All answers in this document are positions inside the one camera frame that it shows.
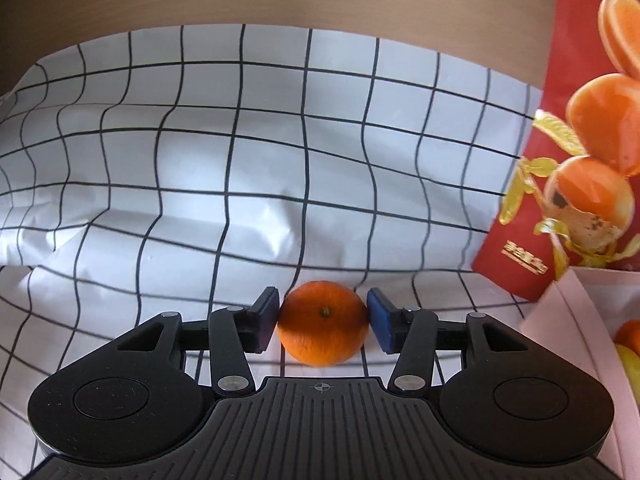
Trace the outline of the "mandarin orange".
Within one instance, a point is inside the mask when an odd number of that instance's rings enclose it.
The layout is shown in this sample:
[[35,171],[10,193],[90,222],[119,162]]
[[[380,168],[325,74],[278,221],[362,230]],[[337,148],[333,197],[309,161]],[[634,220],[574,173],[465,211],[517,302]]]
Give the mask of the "mandarin orange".
[[312,281],[287,294],[280,307],[278,336],[293,359],[329,367],[351,359],[369,331],[369,311],[353,290]]

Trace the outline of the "large orange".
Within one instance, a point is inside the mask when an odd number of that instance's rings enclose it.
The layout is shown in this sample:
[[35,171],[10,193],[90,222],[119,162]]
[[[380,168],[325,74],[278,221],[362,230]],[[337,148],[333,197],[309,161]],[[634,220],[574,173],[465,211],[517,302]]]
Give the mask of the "large orange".
[[640,356],[640,320],[628,320],[617,331],[614,342]]

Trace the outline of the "yellow-green guava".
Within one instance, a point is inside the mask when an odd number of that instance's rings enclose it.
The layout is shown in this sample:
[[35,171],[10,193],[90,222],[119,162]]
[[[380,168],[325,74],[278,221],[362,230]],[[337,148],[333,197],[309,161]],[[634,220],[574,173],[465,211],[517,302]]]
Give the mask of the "yellow-green guava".
[[640,356],[622,344],[615,345],[620,362],[623,365],[634,400],[640,408]]

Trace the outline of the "pink gift box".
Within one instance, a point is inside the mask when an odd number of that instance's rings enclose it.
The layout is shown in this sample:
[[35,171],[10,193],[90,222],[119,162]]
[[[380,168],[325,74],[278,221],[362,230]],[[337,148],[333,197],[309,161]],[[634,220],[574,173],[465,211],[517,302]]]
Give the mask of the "pink gift box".
[[520,330],[600,380],[615,415],[600,461],[624,479],[639,477],[639,408],[613,338],[639,317],[639,274],[576,266],[552,283]]

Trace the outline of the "white black-grid tablecloth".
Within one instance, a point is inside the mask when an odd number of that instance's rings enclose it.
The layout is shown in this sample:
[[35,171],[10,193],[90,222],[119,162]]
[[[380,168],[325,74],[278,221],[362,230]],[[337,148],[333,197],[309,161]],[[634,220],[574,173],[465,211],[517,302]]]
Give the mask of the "white black-grid tablecloth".
[[471,270],[540,101],[432,50],[201,25],[91,40],[1,97],[1,474],[35,386],[164,311],[314,280],[461,321],[526,303]]

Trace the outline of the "red snack bag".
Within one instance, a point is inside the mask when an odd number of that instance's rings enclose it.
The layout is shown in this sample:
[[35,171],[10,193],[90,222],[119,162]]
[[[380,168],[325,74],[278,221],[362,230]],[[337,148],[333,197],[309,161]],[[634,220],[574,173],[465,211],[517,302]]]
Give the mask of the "red snack bag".
[[475,272],[536,301],[639,267],[639,0],[556,0],[546,84]]

